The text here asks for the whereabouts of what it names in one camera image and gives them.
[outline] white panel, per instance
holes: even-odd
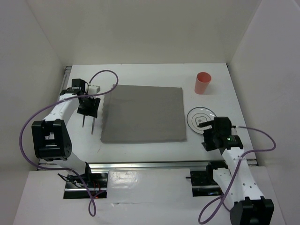
[[[294,0],[263,0],[229,66],[248,126],[277,142],[259,155],[267,165],[285,221],[300,221],[300,8]],[[272,144],[251,135],[257,148]]]
[[[270,225],[285,225],[265,167],[251,167],[260,189],[271,198],[275,211]],[[89,199],[63,199],[65,182],[57,171],[30,172],[14,225],[196,225],[201,209],[215,196],[193,197],[173,203],[104,203],[96,199],[97,214],[88,213]],[[206,219],[218,202],[203,214]],[[207,225],[231,225],[224,207]]]
[[[107,199],[112,203],[175,203],[192,200],[190,169],[110,170]]]
[[[229,62],[261,0],[27,0],[65,64]]]
[[[25,0],[1,1],[0,31],[0,223],[11,225],[30,169],[19,150],[20,129],[57,99],[63,70]],[[23,143],[35,158],[30,128]]]

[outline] white enclosure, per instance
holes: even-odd
[[[277,141],[275,152],[258,159],[286,224],[297,224],[299,5],[300,0],[3,0],[0,223],[13,223],[34,170],[20,154],[20,129],[57,99],[66,66],[227,63],[246,124]],[[269,147],[263,136],[250,137],[254,148]],[[30,128],[23,143],[36,161]]]

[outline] cable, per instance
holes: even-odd
[[[225,205],[225,202],[223,203],[223,206],[228,212],[230,212],[230,209]]]
[[[56,106],[56,105],[58,105],[58,104],[60,104],[60,103],[62,103],[62,102],[64,102],[64,101],[68,101],[68,100],[71,100],[71,99],[74,99],[74,98],[101,96],[101,95],[105,95],[105,94],[107,94],[107,93],[113,91],[113,90],[117,87],[117,85],[118,85],[118,83],[119,83],[118,75],[117,75],[115,72],[111,71],[111,70],[102,70],[102,71],[96,73],[96,74],[92,77],[92,79],[94,79],[94,77],[95,77],[96,75],[98,75],[98,74],[100,74],[100,73],[102,73],[102,72],[110,72],[110,73],[112,73],[112,74],[114,74],[114,75],[116,76],[117,81],[116,81],[116,84],[113,86],[113,88],[111,88],[110,90],[108,90],[108,91],[106,91],[106,92],[103,92],[103,93],[94,94],[94,95],[72,96],[72,97],[65,98],[64,100],[60,100],[60,101],[58,101],[58,102],[56,102],[56,103],[50,104],[50,105],[48,105],[48,106],[46,106],[46,107],[44,107],[44,108],[38,110],[36,113],[34,113],[32,116],[30,116],[29,119],[24,123],[23,127],[21,128],[20,135],[19,135],[19,147],[20,147],[21,154],[23,155],[23,157],[26,159],[26,161],[27,161],[29,164],[33,165],[33,166],[36,167],[36,168],[43,169],[43,170],[66,170],[66,171],[71,171],[71,172],[73,172],[74,174],[76,174],[76,176],[80,179],[80,181],[82,182],[82,184],[84,185],[85,189],[87,190],[87,192],[88,192],[88,194],[89,194],[90,201],[91,201],[90,204],[91,204],[91,203],[93,204],[94,213],[91,213],[91,211],[90,211],[90,204],[89,204],[89,214],[90,214],[92,217],[94,217],[94,216],[96,215],[96,204],[95,204],[94,198],[93,198],[92,194],[90,193],[89,188],[88,188],[87,184],[84,182],[83,178],[82,178],[75,170],[73,170],[73,169],[71,169],[71,168],[49,168],[49,167],[44,167],[44,166],[41,166],[41,165],[38,165],[38,164],[35,164],[34,162],[32,162],[32,161],[27,157],[27,155],[26,155],[25,152],[24,152],[24,148],[23,148],[23,133],[24,133],[24,130],[25,130],[25,128],[27,127],[27,125],[30,123],[30,121],[31,121],[33,118],[35,118],[38,114],[40,114],[41,112],[45,111],[46,109],[49,109],[49,108],[51,108],[51,107],[53,107],[53,106]]]
[[[90,85],[89,85],[89,83],[87,83],[86,81],[84,81],[84,82],[88,85],[88,90],[87,90],[87,91],[84,90],[84,92],[88,95],[88,94],[89,94],[89,86],[90,86]]]
[[[273,139],[270,135],[268,135],[266,132],[264,132],[264,131],[262,131],[262,130],[259,130],[259,129],[256,129],[256,128],[251,128],[251,127],[238,126],[237,128],[244,128],[244,129],[248,129],[248,130],[255,130],[255,131],[258,131],[258,132],[260,132],[260,133],[266,135],[266,136],[267,136],[268,138],[270,138],[270,140],[273,142],[273,147],[270,148],[270,149],[260,149],[260,150],[250,150],[250,151],[246,151],[246,152],[244,152],[244,153],[240,156],[240,159],[239,159],[239,161],[238,161],[238,164],[237,164],[237,166],[236,166],[236,168],[235,168],[235,170],[234,170],[234,173],[233,173],[233,175],[232,175],[231,181],[230,181],[230,183],[229,183],[229,185],[228,185],[228,188],[227,188],[227,190],[225,191],[224,195],[223,195],[223,196],[219,196],[218,198],[212,200],[211,202],[209,202],[209,203],[201,210],[201,212],[200,212],[200,214],[199,214],[199,218],[198,218],[198,223],[199,223],[199,224],[202,224],[202,225],[203,225],[203,224],[206,224],[206,223],[209,222],[209,221],[216,215],[216,213],[219,211],[219,209],[221,208],[222,204],[223,204],[224,201],[225,201],[225,198],[227,197],[227,195],[228,195],[228,193],[229,193],[229,191],[230,191],[230,188],[231,188],[232,185],[233,185],[234,179],[235,179],[235,177],[236,177],[236,175],[237,175],[237,173],[238,173],[238,170],[239,170],[239,168],[240,168],[240,164],[241,164],[242,159],[243,159],[243,157],[244,157],[245,155],[247,155],[247,154],[249,154],[249,153],[251,153],[251,152],[266,152],[266,151],[273,151],[273,150],[276,148],[276,143],[275,143],[274,139]],[[213,211],[213,213],[212,213],[206,220],[201,221],[201,216],[202,216],[202,214],[204,213],[204,211],[207,209],[207,207],[210,206],[213,202],[215,202],[215,201],[218,200],[218,199],[221,199],[221,201],[220,201],[220,203],[217,205],[217,207],[216,207],[216,209]]]
[[[95,194],[95,195],[93,196],[93,198],[90,199],[89,208],[90,208],[90,205],[92,204],[92,202],[94,202],[94,199],[95,199],[99,194],[102,194],[103,192],[105,192],[105,191],[100,191],[100,192],[98,192],[97,194]]]
[[[109,69],[101,70],[101,71],[97,72],[95,75],[92,76],[92,78],[90,79],[89,84],[92,82],[92,80],[94,80],[94,78],[95,78],[98,74],[103,73],[103,72],[111,72],[111,73],[115,74],[115,72],[113,72],[113,71],[111,71],[111,70],[109,70]]]

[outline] white table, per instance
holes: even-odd
[[[132,64],[132,65],[75,65],[72,67],[67,86],[73,78],[89,81],[98,71],[109,69],[119,76],[119,84],[182,87],[185,116],[194,107],[204,106],[217,116],[228,116],[234,125],[245,125],[226,64]],[[194,92],[196,75],[208,72],[212,76],[205,94]],[[101,92],[109,90],[115,83],[113,74],[99,74],[93,84],[101,86]],[[67,128],[72,140],[73,152],[90,163],[107,162],[162,162],[162,161],[209,161],[222,160],[218,150],[207,152],[201,145],[203,136],[187,126],[187,142],[150,144],[104,144],[100,141],[103,96],[101,96],[98,119],[91,135],[92,118],[85,119],[74,112]],[[252,149],[247,130],[239,129],[244,148]],[[255,154],[247,159],[256,159]]]
[[[250,170],[265,197],[272,199],[275,205],[270,225],[285,225],[267,169],[255,166]],[[63,199],[64,186],[65,182],[57,176],[57,171],[30,172],[14,225],[197,225],[201,209],[215,198],[214,196],[188,197],[177,202],[135,204],[109,203],[108,198],[96,199],[97,214],[91,217],[88,214],[89,199]],[[153,190],[155,193],[159,193],[159,186],[153,188],[156,188]],[[212,213],[216,204],[212,204],[206,210],[203,219]],[[229,213],[221,207],[207,225],[231,225]]]

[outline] pink cup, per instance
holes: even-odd
[[[201,72],[197,74],[195,92],[199,95],[203,94],[211,81],[211,76],[208,73]]]

